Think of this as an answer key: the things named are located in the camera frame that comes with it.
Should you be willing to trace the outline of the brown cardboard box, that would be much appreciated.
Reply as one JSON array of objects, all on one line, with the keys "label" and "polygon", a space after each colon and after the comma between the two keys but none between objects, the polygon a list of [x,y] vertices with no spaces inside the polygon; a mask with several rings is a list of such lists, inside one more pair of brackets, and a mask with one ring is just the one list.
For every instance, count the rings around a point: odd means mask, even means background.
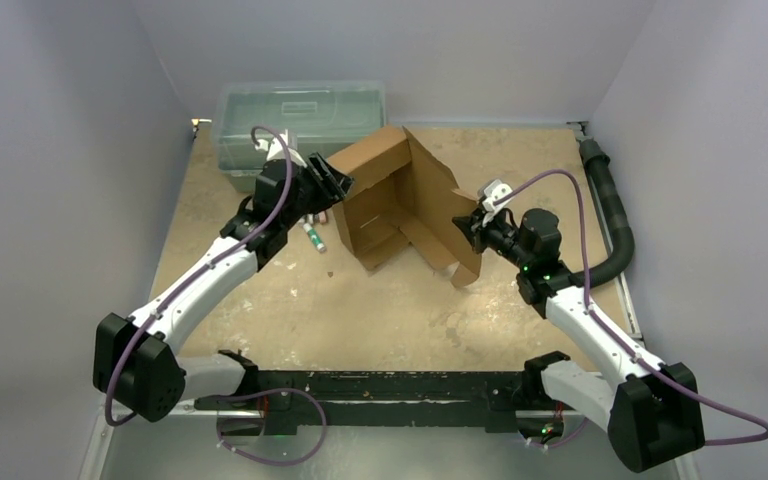
[{"label": "brown cardboard box", "polygon": [[328,158],[354,179],[332,208],[343,245],[368,271],[413,246],[435,270],[456,267],[456,288],[478,280],[482,259],[453,223],[478,206],[412,132],[386,126]]}]

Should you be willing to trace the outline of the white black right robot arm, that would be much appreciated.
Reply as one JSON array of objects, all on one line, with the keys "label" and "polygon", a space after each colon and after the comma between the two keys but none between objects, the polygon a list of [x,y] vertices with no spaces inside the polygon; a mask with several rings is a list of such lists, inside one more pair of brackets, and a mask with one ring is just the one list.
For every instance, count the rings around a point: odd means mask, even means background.
[{"label": "white black right robot arm", "polygon": [[492,250],[518,269],[524,302],[566,334],[597,373],[584,371],[555,351],[525,362],[513,398],[544,407],[551,401],[581,413],[607,433],[625,467],[643,472],[705,444],[697,401],[671,387],[697,390],[681,363],[664,365],[622,329],[603,319],[584,282],[560,258],[559,220],[543,209],[527,211],[518,225],[505,213],[486,219],[482,209],[452,220],[477,253]]}]

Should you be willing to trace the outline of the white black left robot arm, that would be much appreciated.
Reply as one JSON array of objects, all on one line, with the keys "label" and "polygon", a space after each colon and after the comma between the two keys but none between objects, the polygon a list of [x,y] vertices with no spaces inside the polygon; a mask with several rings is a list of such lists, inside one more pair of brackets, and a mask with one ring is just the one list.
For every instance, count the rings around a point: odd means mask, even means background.
[{"label": "white black left robot arm", "polygon": [[260,272],[309,214],[348,196],[355,180],[312,154],[267,161],[254,191],[206,253],[166,291],[127,316],[111,313],[95,333],[92,382],[111,426],[166,417],[181,401],[220,396],[244,409],[257,399],[254,364],[227,351],[187,361],[178,354],[195,328],[233,290]]}]

